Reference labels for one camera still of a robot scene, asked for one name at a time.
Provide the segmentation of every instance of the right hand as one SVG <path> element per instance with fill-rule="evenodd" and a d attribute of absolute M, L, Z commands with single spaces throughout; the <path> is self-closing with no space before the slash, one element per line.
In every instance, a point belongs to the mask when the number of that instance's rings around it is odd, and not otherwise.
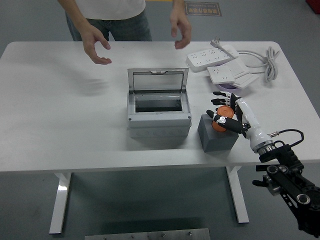
<path fill-rule="evenodd" d="M 83 25 L 79 32 L 81 34 L 84 52 L 91 58 L 95 64 L 107 65 L 111 63 L 110 58 L 99 57 L 96 52 L 95 43 L 100 42 L 102 46 L 109 50 L 111 47 L 101 31 L 90 23 Z"/>

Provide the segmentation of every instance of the man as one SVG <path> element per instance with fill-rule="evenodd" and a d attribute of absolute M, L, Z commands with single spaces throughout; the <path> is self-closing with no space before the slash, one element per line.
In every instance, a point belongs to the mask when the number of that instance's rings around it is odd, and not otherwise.
<path fill-rule="evenodd" d="M 151 41 L 145 0 L 58 0 L 66 12 L 74 41 L 82 41 L 85 53 L 95 64 L 110 64 L 111 59 L 99 57 L 95 43 L 109 50 L 109 32 L 116 41 Z M 182 39 L 174 43 L 182 49 L 190 43 L 191 25 L 185 14 L 184 0 L 172 0 L 171 35 Z"/>

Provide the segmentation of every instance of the table top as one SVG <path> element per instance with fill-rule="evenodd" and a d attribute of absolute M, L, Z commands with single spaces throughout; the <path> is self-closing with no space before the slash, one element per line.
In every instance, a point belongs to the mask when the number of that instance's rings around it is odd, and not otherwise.
<path fill-rule="evenodd" d="M 266 54 L 275 42 L 222 42 L 238 51 Z M 187 92 L 192 126 L 187 137 L 130 138 L 127 120 L 129 68 L 185 68 L 187 54 L 210 49 L 191 42 L 99 44 L 108 65 L 94 64 L 81 42 L 13 42 L 0 59 L 0 172 L 88 172 L 148 168 L 257 165 L 259 155 L 239 136 L 231 150 L 204 153 L 198 125 L 219 89 L 207 71 L 191 70 Z M 261 64 L 241 55 L 246 64 Z M 303 163 L 320 161 L 320 119 L 283 52 L 276 59 L 277 79 L 263 75 L 236 94 L 251 107 L 266 133 L 299 129 L 305 140 L 293 148 Z M 298 133 L 274 138 L 292 144 Z"/>

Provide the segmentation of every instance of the box lid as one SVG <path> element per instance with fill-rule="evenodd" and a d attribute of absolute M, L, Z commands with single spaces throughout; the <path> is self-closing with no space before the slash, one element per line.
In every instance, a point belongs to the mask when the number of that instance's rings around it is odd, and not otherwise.
<path fill-rule="evenodd" d="M 130 68 L 129 93 L 185 93 L 188 68 Z"/>

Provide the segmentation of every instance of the jeans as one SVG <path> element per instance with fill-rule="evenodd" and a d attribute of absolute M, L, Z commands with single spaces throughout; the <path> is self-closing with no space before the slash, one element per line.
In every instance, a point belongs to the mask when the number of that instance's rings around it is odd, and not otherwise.
<path fill-rule="evenodd" d="M 81 35 L 70 17 L 67 14 L 65 15 L 73 41 L 82 41 Z M 137 16 L 124 20 L 88 19 L 88 22 L 99 29 L 107 41 L 109 41 L 109 32 L 116 41 L 152 41 L 145 11 Z"/>

